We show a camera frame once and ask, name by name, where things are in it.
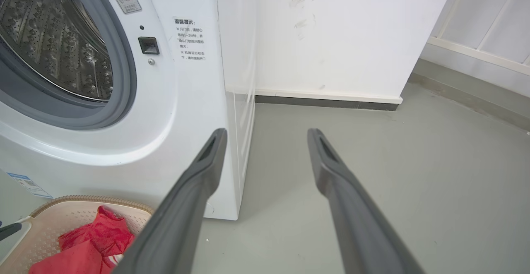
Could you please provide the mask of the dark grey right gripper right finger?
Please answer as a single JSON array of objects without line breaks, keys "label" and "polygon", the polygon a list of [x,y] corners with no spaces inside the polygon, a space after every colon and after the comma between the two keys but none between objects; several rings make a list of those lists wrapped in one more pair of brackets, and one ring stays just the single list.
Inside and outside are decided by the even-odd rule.
[{"label": "dark grey right gripper right finger", "polygon": [[307,144],[316,187],[329,201],[345,274],[425,274],[324,133],[309,129]]}]

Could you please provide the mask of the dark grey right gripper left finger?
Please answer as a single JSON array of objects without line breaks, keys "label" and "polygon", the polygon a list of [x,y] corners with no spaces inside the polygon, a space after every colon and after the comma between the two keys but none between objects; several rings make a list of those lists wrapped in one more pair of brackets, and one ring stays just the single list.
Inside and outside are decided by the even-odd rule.
[{"label": "dark grey right gripper left finger", "polygon": [[227,147],[218,128],[164,198],[112,274],[190,274],[207,200],[217,190]]}]

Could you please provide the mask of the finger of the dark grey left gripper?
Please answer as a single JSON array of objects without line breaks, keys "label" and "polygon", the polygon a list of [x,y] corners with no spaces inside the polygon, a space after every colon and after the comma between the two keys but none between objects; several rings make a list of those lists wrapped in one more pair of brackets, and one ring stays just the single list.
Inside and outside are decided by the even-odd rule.
[{"label": "finger of the dark grey left gripper", "polygon": [[9,238],[11,235],[19,232],[22,228],[21,223],[13,223],[8,226],[0,228],[0,241]]}]

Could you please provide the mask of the red and white cloth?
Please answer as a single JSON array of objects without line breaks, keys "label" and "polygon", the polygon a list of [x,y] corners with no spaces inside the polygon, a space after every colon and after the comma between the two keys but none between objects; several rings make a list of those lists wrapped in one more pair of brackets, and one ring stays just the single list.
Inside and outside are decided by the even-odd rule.
[{"label": "red and white cloth", "polygon": [[93,222],[60,235],[60,252],[33,264],[29,274],[111,274],[134,239],[125,218],[99,206]]}]

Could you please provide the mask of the beige perforated laundry basket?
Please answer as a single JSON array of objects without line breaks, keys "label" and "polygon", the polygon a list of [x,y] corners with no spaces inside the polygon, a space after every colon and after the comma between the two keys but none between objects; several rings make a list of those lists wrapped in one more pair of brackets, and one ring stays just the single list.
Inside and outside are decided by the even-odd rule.
[{"label": "beige perforated laundry basket", "polygon": [[138,235],[154,209],[138,202],[97,195],[67,195],[53,199],[18,221],[22,234],[0,261],[0,274],[27,274],[30,267],[60,252],[58,238],[95,220],[99,206],[105,206]]}]

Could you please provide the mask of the stainless steel washing machine drum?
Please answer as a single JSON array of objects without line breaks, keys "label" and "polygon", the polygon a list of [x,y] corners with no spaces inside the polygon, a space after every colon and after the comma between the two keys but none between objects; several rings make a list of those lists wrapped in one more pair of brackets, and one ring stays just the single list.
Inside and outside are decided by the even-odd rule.
[{"label": "stainless steel washing machine drum", "polygon": [[0,38],[65,93],[89,102],[110,100],[111,60],[81,0],[0,0]]}]

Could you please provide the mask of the blue energy label sticker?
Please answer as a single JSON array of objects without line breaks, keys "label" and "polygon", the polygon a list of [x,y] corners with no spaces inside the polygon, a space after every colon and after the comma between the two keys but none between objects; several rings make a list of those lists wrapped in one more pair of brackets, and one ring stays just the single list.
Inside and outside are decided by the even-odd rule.
[{"label": "blue energy label sticker", "polygon": [[24,175],[18,175],[13,173],[6,173],[11,178],[13,178],[15,181],[17,181],[19,184],[21,184],[22,187],[24,187],[28,192],[32,193],[32,195],[35,195],[37,197],[41,198],[48,198],[53,199],[49,193],[44,191],[40,186],[34,183],[28,176]]}]

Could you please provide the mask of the white front-load washing machine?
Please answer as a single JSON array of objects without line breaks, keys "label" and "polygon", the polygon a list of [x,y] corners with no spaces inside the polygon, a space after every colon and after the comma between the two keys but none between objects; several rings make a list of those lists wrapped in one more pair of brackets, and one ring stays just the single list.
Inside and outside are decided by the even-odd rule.
[{"label": "white front-load washing machine", "polygon": [[[0,104],[0,174],[28,176],[54,198],[104,195],[159,206],[218,128],[228,132],[222,177],[205,217],[237,220],[254,122],[257,0],[138,0],[124,14],[110,0],[129,40],[135,98],[108,127],[70,130]],[[182,60],[173,16],[204,28],[206,61]],[[144,55],[138,37],[157,39]]]}]

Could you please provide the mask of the grey rubber door gasket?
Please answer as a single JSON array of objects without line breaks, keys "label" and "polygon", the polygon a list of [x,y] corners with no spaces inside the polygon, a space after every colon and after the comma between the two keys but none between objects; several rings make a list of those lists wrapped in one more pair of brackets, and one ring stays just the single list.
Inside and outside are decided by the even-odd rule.
[{"label": "grey rubber door gasket", "polygon": [[70,130],[117,123],[130,110],[137,78],[133,52],[110,0],[81,0],[104,39],[111,60],[113,91],[106,103],[65,93],[35,74],[0,38],[0,104],[31,119]]}]

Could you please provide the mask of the black door latch socket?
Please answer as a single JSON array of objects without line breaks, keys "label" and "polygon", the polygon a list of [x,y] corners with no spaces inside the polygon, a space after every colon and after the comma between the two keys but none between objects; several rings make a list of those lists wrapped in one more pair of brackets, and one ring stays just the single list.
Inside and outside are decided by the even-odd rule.
[{"label": "black door latch socket", "polygon": [[141,36],[138,37],[140,49],[144,55],[159,55],[159,46],[157,39],[154,37]]}]

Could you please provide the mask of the clear sticker with black text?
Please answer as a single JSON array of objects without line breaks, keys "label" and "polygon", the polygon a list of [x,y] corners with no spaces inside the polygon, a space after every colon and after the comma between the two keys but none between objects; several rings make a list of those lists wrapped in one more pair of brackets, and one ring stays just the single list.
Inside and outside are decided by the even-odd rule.
[{"label": "clear sticker with black text", "polygon": [[173,16],[175,45],[182,60],[206,61],[206,40],[204,28],[196,19]]}]

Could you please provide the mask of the white wall baseboard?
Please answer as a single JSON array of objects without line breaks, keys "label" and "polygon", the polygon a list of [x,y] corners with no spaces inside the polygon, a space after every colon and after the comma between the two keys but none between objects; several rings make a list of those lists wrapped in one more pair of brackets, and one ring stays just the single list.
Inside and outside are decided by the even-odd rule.
[{"label": "white wall baseboard", "polygon": [[254,91],[257,96],[272,96],[272,97],[294,97],[300,99],[316,99],[316,100],[334,100],[334,101],[350,101],[350,102],[369,102],[369,103],[388,103],[388,104],[402,104],[403,98],[383,97],[383,96],[361,96],[350,95],[331,92],[308,92],[308,91],[288,91],[276,89],[256,89]]}]

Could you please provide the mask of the white panelled frame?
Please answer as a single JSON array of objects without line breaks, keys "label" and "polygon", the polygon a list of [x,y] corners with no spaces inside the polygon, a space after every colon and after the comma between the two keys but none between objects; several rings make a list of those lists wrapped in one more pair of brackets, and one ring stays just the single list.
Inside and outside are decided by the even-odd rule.
[{"label": "white panelled frame", "polygon": [[426,45],[530,77],[530,0],[447,0]]}]

